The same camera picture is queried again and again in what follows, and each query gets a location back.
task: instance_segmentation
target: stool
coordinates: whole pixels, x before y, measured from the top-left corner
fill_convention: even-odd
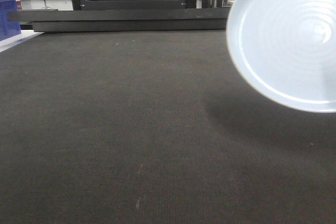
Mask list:
[[[42,9],[51,9],[51,7],[47,6],[47,1],[46,0],[43,0],[44,1],[44,6],[42,7]]]

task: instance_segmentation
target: gray carpet surface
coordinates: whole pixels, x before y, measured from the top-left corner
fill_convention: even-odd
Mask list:
[[[336,223],[336,114],[254,91],[224,31],[0,53],[0,223]]]

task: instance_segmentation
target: blue plastic bin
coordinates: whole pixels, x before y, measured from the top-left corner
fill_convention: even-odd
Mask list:
[[[0,40],[21,33],[19,22],[9,22],[7,12],[17,10],[16,0],[0,0]]]

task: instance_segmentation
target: white plate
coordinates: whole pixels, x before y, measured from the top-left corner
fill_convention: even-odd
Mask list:
[[[336,0],[236,0],[227,43],[261,94],[298,110],[336,112]]]

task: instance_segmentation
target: dark carpet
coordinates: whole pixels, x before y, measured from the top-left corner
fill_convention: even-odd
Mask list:
[[[336,114],[248,86],[224,31],[0,53],[0,223],[336,223]]]

